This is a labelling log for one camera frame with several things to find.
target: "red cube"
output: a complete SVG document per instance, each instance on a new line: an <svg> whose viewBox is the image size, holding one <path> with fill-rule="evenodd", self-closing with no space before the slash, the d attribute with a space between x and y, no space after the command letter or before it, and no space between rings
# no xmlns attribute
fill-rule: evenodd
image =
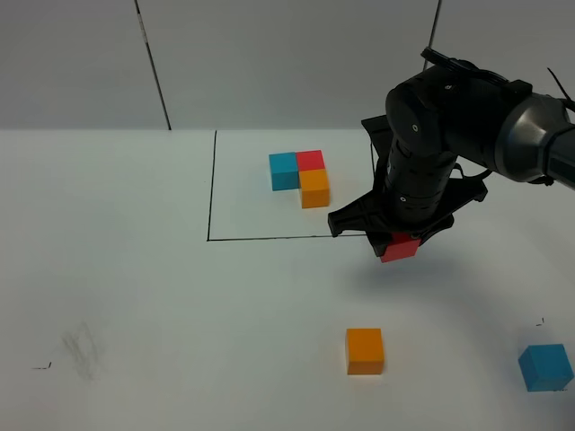
<svg viewBox="0 0 575 431"><path fill-rule="evenodd" d="M381 257L382 262L386 263L415 256L421 238L413 239L408 233L392 233L392 236L394 240L385 249L385 253Z"/></svg>
<svg viewBox="0 0 575 431"><path fill-rule="evenodd" d="M325 169L322 150L300 151L296 153L297 169L301 171L315 171Z"/></svg>

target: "stacked blocks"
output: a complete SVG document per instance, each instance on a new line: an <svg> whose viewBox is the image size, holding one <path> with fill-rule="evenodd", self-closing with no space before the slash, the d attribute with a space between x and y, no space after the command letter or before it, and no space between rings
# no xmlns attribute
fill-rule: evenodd
<svg viewBox="0 0 575 431"><path fill-rule="evenodd" d="M296 153L270 154L271 189L299 189Z"/></svg>
<svg viewBox="0 0 575 431"><path fill-rule="evenodd" d="M527 390L560 391L573 379L563 344L529 346L519 358Z"/></svg>
<svg viewBox="0 0 575 431"><path fill-rule="evenodd" d="M271 188L300 189L302 208L328 207L330 182L321 150L270 155Z"/></svg>
<svg viewBox="0 0 575 431"><path fill-rule="evenodd" d="M296 154L299 169L302 208L330 205L330 182L327 178L322 152L304 151Z"/></svg>
<svg viewBox="0 0 575 431"><path fill-rule="evenodd" d="M410 258L415 256L417 249L420 246L421 239L413 239L408 233L392 233L394 240L385 249L381 261L391 262L403 258Z"/></svg>
<svg viewBox="0 0 575 431"><path fill-rule="evenodd" d="M348 374L381 374L384 341L380 329L348 330L345 338Z"/></svg>

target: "white wall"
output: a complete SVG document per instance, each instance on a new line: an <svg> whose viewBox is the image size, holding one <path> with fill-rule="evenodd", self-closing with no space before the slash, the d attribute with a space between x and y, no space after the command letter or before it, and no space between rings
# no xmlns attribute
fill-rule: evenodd
<svg viewBox="0 0 575 431"><path fill-rule="evenodd" d="M573 95L573 17L570 0L444 0L433 47L559 97L550 67Z"/></svg>
<svg viewBox="0 0 575 431"><path fill-rule="evenodd" d="M360 128L423 66L429 0L140 0L174 128Z"/></svg>
<svg viewBox="0 0 575 431"><path fill-rule="evenodd" d="M166 129L132 0L0 2L0 128Z"/></svg>

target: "smudge mark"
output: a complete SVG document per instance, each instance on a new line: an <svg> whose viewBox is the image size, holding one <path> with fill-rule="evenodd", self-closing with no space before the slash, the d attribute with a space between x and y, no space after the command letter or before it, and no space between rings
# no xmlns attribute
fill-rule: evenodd
<svg viewBox="0 0 575 431"><path fill-rule="evenodd" d="M32 370L48 370L51 366L52 366L52 363L50 362L49 365L45 366L44 368L32 368Z"/></svg>
<svg viewBox="0 0 575 431"><path fill-rule="evenodd" d="M65 333L62 341L74 359L78 375L86 381L94 380L99 368L99 355L88 325L82 322L75 332Z"/></svg>

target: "black line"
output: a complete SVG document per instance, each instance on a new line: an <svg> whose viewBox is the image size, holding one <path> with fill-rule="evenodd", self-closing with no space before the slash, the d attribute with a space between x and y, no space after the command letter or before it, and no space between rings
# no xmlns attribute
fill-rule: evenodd
<svg viewBox="0 0 575 431"><path fill-rule="evenodd" d="M429 44L428 47L433 46L433 40L435 39L435 30L438 27L438 20L439 20L439 12L441 11L441 4L443 0L438 0L438 8L435 10L435 18L433 19L433 27L431 27L431 34L429 35ZM423 71L428 68L428 60L423 62Z"/></svg>
<svg viewBox="0 0 575 431"><path fill-rule="evenodd" d="M48 370L51 366L52 366L52 363L50 362L48 366L39 367L39 368L32 368L32 370Z"/></svg>
<svg viewBox="0 0 575 431"><path fill-rule="evenodd" d="M152 57L152 50L150 49L150 43L147 39L146 29L144 28L144 20L142 18L142 13L140 12L140 6L137 0L134 0L134 5L136 6L137 19L142 27L142 32L144 36L144 42L146 44L147 56L150 59L150 66L152 67L152 73L154 74L155 86L158 89L158 94L160 95L160 102L162 103L162 109L164 110L164 117L168 130L172 130L172 124L170 123L170 117L168 117L168 109L165 107L164 94L162 93L162 87L160 86L160 81L158 79L158 73L155 71L154 58Z"/></svg>
<svg viewBox="0 0 575 431"><path fill-rule="evenodd" d="M350 236L366 236L364 233L354 233L352 235L342 235L338 238L348 238ZM308 238L332 238L331 235L305 235L305 236L263 236L261 238L220 238L212 239L210 242L233 242L233 241L267 241L267 240L302 240Z"/></svg>
<svg viewBox="0 0 575 431"><path fill-rule="evenodd" d="M374 178L376 177L376 162L374 161L374 143L369 144L369 152L371 153L371 169L374 172Z"/></svg>
<svg viewBox="0 0 575 431"><path fill-rule="evenodd" d="M214 155L212 159L212 185L209 190L209 213L208 213L208 239L206 241L211 241L209 239L209 232L212 226L212 201L214 199L214 174L216 173L216 141L217 141L217 130L214 132Z"/></svg>

